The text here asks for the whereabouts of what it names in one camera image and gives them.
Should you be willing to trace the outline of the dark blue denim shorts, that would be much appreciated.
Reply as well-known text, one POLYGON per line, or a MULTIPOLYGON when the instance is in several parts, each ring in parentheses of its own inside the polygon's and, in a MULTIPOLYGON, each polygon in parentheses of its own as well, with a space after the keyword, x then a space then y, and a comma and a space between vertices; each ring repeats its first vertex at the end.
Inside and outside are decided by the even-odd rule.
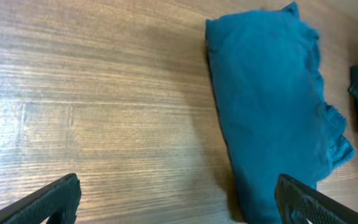
POLYGON ((206 21, 220 127, 248 223, 280 223, 281 174, 310 187, 350 161, 346 119, 324 99, 319 34, 293 2, 206 21))

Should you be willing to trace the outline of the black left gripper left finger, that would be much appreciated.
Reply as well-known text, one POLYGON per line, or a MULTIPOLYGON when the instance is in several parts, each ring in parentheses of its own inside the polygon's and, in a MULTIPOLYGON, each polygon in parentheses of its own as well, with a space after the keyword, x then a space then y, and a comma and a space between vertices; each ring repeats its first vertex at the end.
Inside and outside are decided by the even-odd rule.
POLYGON ((1 209, 0 223, 74 224, 80 199, 80 180, 70 173, 1 209))

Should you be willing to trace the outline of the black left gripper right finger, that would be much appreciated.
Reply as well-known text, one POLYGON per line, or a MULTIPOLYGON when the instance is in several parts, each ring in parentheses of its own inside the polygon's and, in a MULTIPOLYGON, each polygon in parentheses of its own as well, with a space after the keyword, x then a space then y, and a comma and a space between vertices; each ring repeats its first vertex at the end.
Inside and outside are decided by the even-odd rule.
POLYGON ((278 178, 275 200, 286 224, 358 224, 357 212, 286 174, 278 178))

